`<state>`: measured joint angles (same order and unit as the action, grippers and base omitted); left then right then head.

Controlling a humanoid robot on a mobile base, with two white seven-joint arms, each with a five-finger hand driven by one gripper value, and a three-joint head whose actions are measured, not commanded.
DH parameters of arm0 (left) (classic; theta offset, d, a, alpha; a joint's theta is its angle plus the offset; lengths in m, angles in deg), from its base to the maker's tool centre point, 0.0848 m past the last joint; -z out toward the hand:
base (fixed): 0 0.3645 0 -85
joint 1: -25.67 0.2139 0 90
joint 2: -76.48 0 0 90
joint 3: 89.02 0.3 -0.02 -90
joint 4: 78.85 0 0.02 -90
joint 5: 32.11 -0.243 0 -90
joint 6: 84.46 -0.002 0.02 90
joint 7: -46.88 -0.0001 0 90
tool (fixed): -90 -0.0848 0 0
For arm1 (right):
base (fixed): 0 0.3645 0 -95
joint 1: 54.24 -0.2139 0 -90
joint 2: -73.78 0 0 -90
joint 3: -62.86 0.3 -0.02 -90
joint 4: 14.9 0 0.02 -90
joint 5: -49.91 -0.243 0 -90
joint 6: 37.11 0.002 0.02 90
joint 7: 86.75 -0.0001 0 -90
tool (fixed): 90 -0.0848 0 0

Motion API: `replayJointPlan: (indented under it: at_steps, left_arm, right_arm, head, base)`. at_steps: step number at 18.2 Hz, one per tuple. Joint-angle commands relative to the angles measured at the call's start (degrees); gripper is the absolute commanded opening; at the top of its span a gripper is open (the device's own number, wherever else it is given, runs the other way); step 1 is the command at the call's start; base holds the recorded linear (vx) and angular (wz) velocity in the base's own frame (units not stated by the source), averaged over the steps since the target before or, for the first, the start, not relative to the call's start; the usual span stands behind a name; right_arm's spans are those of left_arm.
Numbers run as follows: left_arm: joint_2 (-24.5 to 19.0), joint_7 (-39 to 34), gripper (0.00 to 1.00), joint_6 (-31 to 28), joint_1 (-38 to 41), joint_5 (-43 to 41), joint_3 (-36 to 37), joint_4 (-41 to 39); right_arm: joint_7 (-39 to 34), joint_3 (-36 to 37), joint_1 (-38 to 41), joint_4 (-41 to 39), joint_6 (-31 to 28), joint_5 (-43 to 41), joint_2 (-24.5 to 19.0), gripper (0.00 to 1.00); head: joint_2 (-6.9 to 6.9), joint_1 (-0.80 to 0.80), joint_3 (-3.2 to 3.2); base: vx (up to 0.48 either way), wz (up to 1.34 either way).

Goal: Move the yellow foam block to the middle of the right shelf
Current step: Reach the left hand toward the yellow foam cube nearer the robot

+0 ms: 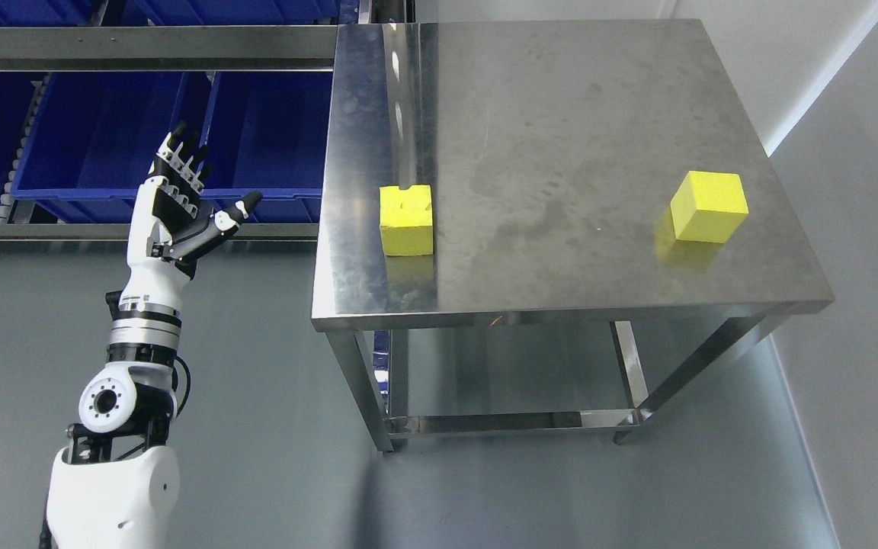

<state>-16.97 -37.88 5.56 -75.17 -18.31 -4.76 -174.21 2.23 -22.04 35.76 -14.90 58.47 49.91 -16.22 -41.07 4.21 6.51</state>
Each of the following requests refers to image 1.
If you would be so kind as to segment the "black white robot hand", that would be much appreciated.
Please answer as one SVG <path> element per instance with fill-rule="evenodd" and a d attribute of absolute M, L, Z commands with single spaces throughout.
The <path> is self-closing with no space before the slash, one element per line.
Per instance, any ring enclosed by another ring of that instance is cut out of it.
<path fill-rule="evenodd" d="M 170 265 L 189 279 L 198 261 L 231 239 L 264 195 L 249 191 L 216 209 L 203 201 L 213 164 L 209 146 L 181 120 L 158 146 L 149 173 L 137 188 L 129 250 L 147 265 Z"/>

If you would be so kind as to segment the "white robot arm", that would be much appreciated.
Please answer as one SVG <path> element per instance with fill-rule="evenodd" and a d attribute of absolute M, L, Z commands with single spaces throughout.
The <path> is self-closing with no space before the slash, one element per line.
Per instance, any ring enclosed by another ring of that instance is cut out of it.
<path fill-rule="evenodd" d="M 105 297 L 104 367 L 77 402 L 46 494 L 40 548 L 164 548 L 181 490 L 168 446 L 177 395 L 181 291 L 167 263 L 132 260 L 122 291 Z"/>

